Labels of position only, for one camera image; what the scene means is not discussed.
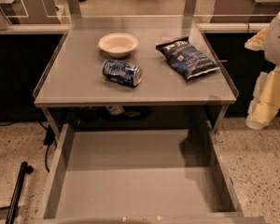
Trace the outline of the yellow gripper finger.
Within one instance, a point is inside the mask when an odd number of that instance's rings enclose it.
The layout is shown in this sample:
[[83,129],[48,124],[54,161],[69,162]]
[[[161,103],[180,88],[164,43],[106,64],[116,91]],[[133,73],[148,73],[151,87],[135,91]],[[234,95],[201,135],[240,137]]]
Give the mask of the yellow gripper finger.
[[245,48],[254,51],[264,50],[266,44],[267,31],[268,28],[265,27],[261,29],[256,35],[249,38],[245,42]]
[[270,73],[261,72],[253,91],[245,124],[254,130],[268,126],[280,109],[280,65]]

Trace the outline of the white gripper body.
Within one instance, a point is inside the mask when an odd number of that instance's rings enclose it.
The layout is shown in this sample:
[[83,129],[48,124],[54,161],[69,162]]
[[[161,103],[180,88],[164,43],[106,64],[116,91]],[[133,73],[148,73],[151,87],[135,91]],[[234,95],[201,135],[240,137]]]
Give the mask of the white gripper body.
[[280,65],[280,11],[268,27],[264,53],[267,61]]

